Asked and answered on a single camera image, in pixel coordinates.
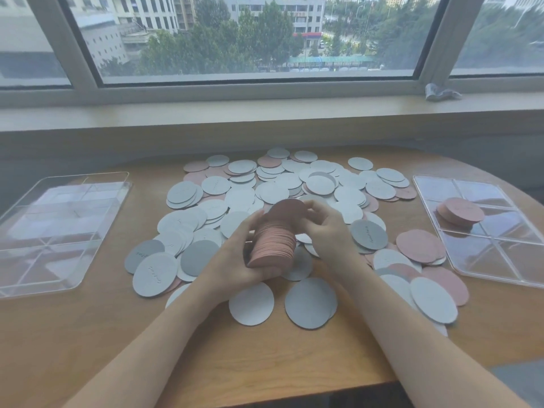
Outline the person's left forearm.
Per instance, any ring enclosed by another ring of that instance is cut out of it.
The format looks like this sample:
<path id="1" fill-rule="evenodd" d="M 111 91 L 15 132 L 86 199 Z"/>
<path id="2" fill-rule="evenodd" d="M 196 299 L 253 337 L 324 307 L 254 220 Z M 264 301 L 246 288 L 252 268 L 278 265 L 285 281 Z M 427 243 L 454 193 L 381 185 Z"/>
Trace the person's left forearm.
<path id="1" fill-rule="evenodd" d="M 197 327 L 253 273 L 201 274 L 63 408 L 154 408 Z"/>

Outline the stack of pink discs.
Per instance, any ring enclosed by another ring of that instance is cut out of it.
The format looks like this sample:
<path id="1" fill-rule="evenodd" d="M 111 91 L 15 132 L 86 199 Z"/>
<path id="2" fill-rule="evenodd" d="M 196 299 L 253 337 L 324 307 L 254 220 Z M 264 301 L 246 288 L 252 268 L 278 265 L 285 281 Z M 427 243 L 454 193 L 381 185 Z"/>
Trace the stack of pink discs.
<path id="1" fill-rule="evenodd" d="M 274 267 L 282 272 L 294 262 L 296 234 L 300 219 L 307 216 L 307 206 L 295 198 L 274 204 L 259 220 L 252 249 L 248 255 L 249 268 Z"/>

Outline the person's right hand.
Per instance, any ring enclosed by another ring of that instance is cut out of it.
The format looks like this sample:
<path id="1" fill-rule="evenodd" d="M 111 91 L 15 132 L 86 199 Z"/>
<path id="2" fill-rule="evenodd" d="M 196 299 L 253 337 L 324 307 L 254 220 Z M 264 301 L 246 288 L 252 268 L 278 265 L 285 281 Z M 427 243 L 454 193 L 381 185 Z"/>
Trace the person's right hand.
<path id="1" fill-rule="evenodd" d="M 336 281 L 347 288 L 357 282 L 366 265 L 343 216 L 326 203 L 309 199 L 304 204 L 307 216 L 300 219 L 297 230 L 302 224 L 320 225 L 320 243 L 314 249 Z"/>

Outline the white windowsill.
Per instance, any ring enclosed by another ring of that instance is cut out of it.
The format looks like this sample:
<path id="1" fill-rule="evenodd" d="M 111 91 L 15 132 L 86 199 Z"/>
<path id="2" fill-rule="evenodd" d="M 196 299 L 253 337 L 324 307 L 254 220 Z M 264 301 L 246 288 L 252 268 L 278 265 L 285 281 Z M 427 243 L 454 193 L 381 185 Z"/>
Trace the white windowsill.
<path id="1" fill-rule="evenodd" d="M 3 109 L 0 133 L 524 110 L 544 110 L 544 92 L 468 94 L 456 101 L 438 103 L 416 95 L 395 95 Z"/>

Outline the white window frame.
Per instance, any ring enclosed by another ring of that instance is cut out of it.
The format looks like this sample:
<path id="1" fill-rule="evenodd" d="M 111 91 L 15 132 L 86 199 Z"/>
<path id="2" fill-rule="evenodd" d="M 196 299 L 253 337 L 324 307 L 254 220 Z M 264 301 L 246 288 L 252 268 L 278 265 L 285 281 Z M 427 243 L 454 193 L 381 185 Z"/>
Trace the white window frame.
<path id="1" fill-rule="evenodd" d="M 0 0 L 0 108 L 544 90 L 544 0 Z"/>

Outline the pile of grey and pink round discs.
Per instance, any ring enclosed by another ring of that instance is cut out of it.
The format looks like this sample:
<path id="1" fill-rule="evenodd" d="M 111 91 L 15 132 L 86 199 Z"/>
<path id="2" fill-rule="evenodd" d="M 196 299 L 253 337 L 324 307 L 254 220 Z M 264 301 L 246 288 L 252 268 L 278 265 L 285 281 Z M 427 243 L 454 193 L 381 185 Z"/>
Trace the pile of grey and pink round discs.
<path id="1" fill-rule="evenodd" d="M 363 157 L 348 167 L 319 159 L 306 150 L 272 148 L 257 160 L 231 161 L 215 155 L 183 167 L 185 176 L 166 196 L 172 210 L 157 225 L 157 235 L 134 247 L 124 267 L 138 296 L 172 292 L 169 306 L 195 281 L 212 256 L 241 222 L 283 199 L 313 199 L 341 213 L 358 253 L 371 270 L 412 308 L 427 317 L 442 335 L 469 301 L 466 284 L 442 267 L 447 259 L 438 236 L 420 229 L 389 241 L 386 224 L 375 214 L 378 201 L 417 196 L 401 172 Z M 313 273 L 313 245 L 297 241 L 292 267 L 282 278 L 294 283 L 284 299 L 290 321 L 305 330 L 323 327 L 335 315 L 334 289 Z"/>

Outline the crumpled clear wrapper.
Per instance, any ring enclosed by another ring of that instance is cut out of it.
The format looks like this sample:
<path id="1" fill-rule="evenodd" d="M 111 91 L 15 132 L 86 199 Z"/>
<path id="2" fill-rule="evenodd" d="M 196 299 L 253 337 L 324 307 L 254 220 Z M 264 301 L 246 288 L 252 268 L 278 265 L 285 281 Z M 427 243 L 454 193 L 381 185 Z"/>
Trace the crumpled clear wrapper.
<path id="1" fill-rule="evenodd" d="M 425 100 L 428 102 L 442 102 L 448 100 L 459 100 L 462 95 L 451 88 L 439 86 L 434 83 L 425 85 Z"/>

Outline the person's right forearm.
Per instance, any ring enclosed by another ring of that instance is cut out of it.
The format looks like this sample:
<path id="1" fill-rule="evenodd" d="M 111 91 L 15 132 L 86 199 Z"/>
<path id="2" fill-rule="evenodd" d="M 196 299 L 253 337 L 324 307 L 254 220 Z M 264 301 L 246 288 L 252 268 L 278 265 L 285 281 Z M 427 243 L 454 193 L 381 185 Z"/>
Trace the person's right forearm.
<path id="1" fill-rule="evenodd" d="M 531 408 L 365 268 L 357 253 L 331 268 L 415 408 Z"/>

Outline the empty clear divided plastic tray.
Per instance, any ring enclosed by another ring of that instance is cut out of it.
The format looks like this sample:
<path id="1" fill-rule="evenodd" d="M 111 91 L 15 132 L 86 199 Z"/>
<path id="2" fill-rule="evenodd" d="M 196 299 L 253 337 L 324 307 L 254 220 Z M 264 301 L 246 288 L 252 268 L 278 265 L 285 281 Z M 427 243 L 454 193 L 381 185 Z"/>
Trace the empty clear divided plastic tray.
<path id="1" fill-rule="evenodd" d="M 131 187 L 126 171 L 36 182 L 0 215 L 0 300 L 78 287 Z"/>

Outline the grey chair seat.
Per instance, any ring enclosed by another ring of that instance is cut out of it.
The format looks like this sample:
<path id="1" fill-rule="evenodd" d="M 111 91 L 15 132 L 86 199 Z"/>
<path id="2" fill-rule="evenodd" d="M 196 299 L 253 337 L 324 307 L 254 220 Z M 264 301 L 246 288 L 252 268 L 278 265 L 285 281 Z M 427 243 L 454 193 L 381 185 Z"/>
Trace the grey chair seat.
<path id="1" fill-rule="evenodd" d="M 544 408 L 544 358 L 495 366 L 491 372 L 532 408 Z"/>

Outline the small pink disc stack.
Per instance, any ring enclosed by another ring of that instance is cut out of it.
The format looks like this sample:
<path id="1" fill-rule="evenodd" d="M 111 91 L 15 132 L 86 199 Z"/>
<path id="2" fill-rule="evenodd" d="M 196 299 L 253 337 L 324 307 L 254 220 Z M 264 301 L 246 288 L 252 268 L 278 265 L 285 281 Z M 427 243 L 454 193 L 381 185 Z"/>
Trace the small pink disc stack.
<path id="1" fill-rule="evenodd" d="M 486 217 L 480 206 L 460 197 L 447 198 L 436 211 L 447 222 L 461 228 L 471 228 Z"/>

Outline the person's left hand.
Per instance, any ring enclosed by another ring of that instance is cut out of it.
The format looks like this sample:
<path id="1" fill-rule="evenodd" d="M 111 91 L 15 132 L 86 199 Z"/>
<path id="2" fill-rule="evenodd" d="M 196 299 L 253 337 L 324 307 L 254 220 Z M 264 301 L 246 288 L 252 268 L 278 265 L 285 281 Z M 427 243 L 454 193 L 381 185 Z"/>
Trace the person's left hand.
<path id="1" fill-rule="evenodd" d="M 227 301 L 244 289 L 282 274 L 280 269 L 274 267 L 247 267 L 243 255 L 245 244 L 236 242 L 235 230 L 196 279 L 219 302 Z"/>

